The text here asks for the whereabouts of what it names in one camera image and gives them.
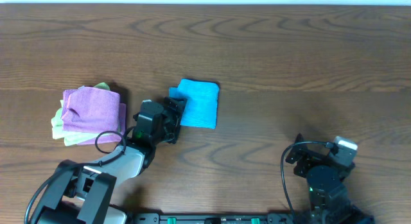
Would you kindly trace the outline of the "blue microfiber cloth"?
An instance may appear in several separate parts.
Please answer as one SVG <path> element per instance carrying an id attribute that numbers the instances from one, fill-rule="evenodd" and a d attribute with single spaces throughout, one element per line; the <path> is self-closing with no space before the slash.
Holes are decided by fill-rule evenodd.
<path id="1" fill-rule="evenodd" d="M 181 79 L 177 87 L 169 88 L 169 97 L 186 99 L 182 126 L 215 129 L 220 88 L 213 82 Z"/>

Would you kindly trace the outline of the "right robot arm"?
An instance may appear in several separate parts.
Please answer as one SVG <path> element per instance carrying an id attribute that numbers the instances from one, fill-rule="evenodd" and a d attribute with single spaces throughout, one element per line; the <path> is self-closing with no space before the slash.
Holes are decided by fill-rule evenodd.
<path id="1" fill-rule="evenodd" d="M 284 195 L 293 223 L 373 224 L 374 216 L 353 205 L 343 181 L 355 168 L 358 146 L 341 136 L 331 142 L 306 141 L 298 134 L 281 155 L 280 171 Z M 293 173 L 305 178 L 310 209 L 296 213 L 286 189 L 284 163 L 295 164 Z"/>

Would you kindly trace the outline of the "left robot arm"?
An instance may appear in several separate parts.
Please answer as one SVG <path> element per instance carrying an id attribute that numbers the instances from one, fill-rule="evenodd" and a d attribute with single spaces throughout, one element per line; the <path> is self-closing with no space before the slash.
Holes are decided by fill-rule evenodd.
<path id="1" fill-rule="evenodd" d="M 58 165 L 29 201 L 24 222 L 128 223 L 129 214 L 110 202 L 113 191 L 152 163 L 158 144 L 177 142 L 186 103 L 171 97 L 142 102 L 136 125 L 120 135 L 112 152 L 92 162 Z"/>

